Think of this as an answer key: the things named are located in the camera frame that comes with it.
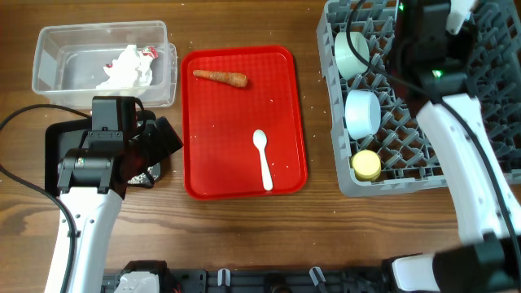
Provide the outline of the white napkin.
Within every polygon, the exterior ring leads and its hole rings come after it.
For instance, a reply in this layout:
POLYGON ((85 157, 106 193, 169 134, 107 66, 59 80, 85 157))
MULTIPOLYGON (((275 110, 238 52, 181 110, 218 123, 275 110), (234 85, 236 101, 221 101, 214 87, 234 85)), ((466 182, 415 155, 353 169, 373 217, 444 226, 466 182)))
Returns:
POLYGON ((145 63, 138 68, 109 68, 103 67, 108 79, 96 86, 97 90, 114 90, 149 86, 153 79, 151 64, 145 63))

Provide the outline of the white plastic spoon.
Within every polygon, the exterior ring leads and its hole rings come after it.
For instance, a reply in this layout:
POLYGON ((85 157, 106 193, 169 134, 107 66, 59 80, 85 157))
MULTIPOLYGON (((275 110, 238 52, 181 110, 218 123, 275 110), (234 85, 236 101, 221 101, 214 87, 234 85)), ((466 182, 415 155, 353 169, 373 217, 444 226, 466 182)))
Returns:
POLYGON ((254 146, 258 150, 260 156, 260 168, 263 187, 266 191, 271 191, 274 187, 274 184, 269 170, 267 157, 265 154, 265 148, 268 142, 267 137, 261 129, 257 129, 253 133, 252 141, 254 146))

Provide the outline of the orange carrot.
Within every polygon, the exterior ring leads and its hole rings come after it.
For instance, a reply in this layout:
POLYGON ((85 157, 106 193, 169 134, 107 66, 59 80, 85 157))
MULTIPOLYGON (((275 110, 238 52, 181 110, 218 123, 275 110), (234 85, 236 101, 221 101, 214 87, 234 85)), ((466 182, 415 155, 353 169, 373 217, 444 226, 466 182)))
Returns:
POLYGON ((239 72, 212 72, 206 70, 194 70, 193 75, 210 81, 216 81, 237 88, 247 86, 248 78, 239 72))

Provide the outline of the small light blue bowl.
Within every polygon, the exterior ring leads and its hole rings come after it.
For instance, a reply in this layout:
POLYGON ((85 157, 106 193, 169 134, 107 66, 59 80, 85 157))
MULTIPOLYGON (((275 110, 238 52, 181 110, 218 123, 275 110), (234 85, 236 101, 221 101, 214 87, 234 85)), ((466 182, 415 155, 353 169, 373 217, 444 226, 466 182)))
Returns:
POLYGON ((379 131, 381 108, 377 96, 364 90, 351 90, 345 102, 344 117, 351 139, 358 140, 379 131))

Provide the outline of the yellow plastic cup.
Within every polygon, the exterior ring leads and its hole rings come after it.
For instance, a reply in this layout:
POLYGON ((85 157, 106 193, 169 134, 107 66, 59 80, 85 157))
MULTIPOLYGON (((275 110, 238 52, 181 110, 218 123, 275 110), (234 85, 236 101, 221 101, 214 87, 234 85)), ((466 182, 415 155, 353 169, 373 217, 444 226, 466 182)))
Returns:
POLYGON ((351 166, 359 181, 375 181, 382 170, 379 156, 370 150, 358 151, 351 158, 351 166))

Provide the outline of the red snack wrapper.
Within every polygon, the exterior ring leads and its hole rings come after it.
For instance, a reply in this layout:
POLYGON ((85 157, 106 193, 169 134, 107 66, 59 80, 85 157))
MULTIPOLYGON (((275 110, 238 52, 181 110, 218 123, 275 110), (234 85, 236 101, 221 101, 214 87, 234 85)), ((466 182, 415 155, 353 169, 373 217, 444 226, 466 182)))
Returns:
POLYGON ((107 63, 104 67, 109 68, 138 68, 145 63, 150 64, 152 60, 156 59, 158 54, 154 47, 148 46, 139 50, 135 45, 128 45, 117 59, 107 63))

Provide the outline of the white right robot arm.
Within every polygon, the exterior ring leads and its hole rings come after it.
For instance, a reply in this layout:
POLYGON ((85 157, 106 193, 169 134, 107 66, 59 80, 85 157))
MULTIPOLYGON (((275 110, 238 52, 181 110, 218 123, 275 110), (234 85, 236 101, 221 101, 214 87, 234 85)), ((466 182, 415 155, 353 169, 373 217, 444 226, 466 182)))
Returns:
POLYGON ((404 292, 499 292, 520 287, 520 206, 488 140, 468 73, 471 1, 401 1, 387 70, 442 168, 462 246, 402 256, 404 292))

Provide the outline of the mint green rice bowl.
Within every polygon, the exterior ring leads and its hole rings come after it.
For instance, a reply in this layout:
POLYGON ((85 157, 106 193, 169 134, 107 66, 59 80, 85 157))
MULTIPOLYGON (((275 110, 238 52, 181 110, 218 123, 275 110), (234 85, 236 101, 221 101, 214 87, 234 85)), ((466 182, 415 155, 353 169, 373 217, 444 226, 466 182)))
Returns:
POLYGON ((335 62, 339 74, 345 80, 355 77, 367 71, 368 67, 360 61, 348 45, 351 40, 356 52, 365 60, 369 61, 370 52, 365 37, 359 32, 340 32, 335 37, 334 50, 335 62))

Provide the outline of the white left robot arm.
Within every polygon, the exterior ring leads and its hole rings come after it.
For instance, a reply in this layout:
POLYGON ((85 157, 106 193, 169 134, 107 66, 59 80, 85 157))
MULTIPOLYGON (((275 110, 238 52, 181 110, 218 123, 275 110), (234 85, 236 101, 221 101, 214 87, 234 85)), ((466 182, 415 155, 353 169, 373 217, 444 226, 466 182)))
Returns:
POLYGON ((95 97, 91 126, 67 151, 57 181, 60 223, 47 292, 98 292, 128 182, 182 148, 165 117, 134 97, 95 97))

